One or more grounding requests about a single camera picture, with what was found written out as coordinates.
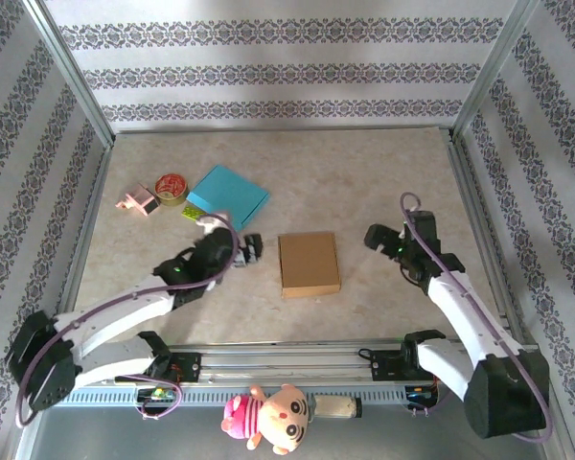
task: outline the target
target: brown box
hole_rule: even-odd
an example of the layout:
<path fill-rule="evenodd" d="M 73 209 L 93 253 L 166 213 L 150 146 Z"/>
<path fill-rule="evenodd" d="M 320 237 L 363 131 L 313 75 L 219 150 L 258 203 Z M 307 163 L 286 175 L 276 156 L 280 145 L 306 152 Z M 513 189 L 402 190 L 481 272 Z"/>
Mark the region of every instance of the brown box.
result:
<path fill-rule="evenodd" d="M 279 236 L 282 297 L 335 294 L 341 289 L 334 233 Z"/>

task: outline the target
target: patterned wallpaper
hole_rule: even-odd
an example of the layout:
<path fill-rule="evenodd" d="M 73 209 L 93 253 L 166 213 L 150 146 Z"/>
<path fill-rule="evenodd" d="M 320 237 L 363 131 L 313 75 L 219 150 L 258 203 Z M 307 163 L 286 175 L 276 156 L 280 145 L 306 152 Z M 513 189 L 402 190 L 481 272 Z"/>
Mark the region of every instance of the patterned wallpaper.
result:
<path fill-rule="evenodd" d="M 116 132 L 450 126 L 516 0 L 45 0 Z"/>
<path fill-rule="evenodd" d="M 575 447 L 575 1 L 543 1 L 462 140 Z"/>
<path fill-rule="evenodd" d="M 0 0 L 0 455 L 17 389 L 4 357 L 60 302 L 103 154 L 23 6 Z"/>

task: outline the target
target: pink plush toy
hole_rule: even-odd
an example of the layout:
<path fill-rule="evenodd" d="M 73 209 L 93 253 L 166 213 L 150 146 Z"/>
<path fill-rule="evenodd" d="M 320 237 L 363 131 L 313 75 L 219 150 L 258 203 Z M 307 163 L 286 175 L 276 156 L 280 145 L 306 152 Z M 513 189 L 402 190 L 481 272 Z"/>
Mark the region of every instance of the pink plush toy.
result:
<path fill-rule="evenodd" d="M 273 451 L 286 455 L 298 448 L 309 423 L 307 398 L 293 385 L 266 398 L 262 388 L 250 388 L 251 397 L 237 396 L 223 411 L 221 429 L 236 439 L 247 439 L 247 448 L 255 449 L 264 436 Z"/>

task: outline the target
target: teal box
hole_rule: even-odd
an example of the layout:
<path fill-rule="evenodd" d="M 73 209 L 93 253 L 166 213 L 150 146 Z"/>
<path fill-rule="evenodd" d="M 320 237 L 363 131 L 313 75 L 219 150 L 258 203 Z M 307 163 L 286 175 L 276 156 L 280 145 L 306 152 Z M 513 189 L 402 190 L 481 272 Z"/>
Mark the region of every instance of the teal box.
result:
<path fill-rule="evenodd" d="M 268 201 L 268 192 L 222 165 L 215 166 L 188 194 L 207 213 L 227 211 L 240 232 Z"/>

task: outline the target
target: marble floor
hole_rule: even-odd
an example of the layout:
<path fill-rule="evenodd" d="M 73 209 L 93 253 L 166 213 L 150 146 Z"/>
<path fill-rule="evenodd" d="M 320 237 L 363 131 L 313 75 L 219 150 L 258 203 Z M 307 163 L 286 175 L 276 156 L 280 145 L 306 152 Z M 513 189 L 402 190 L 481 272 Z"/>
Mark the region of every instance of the marble floor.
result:
<path fill-rule="evenodd" d="M 232 269 L 201 300 L 143 323 L 169 344 L 402 337 L 451 325 L 396 264 L 367 249 L 372 223 L 400 228 L 399 196 L 418 194 L 433 211 L 447 252 L 463 262 L 480 297 L 491 294 L 441 132 L 436 128 L 128 134 L 117 138 L 80 286 L 77 308 L 129 288 L 201 236 L 182 206 L 149 217 L 117 209 L 126 188 L 150 188 L 164 173 L 190 184 L 223 164 L 271 197 L 245 228 L 261 233 L 263 259 Z M 282 300 L 277 236 L 333 231 L 342 289 Z"/>

